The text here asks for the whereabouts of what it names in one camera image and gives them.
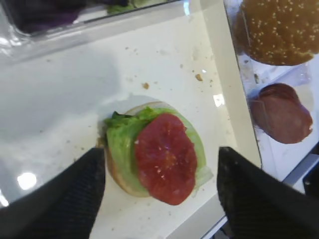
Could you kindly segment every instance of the tomato slice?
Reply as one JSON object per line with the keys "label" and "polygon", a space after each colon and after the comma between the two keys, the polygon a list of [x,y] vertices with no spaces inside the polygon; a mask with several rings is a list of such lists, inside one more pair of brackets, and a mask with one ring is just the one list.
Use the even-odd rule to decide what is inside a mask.
{"label": "tomato slice", "polygon": [[183,122],[159,115],[137,137],[135,156],[139,180],[154,198],[181,204],[195,187],[197,158]]}

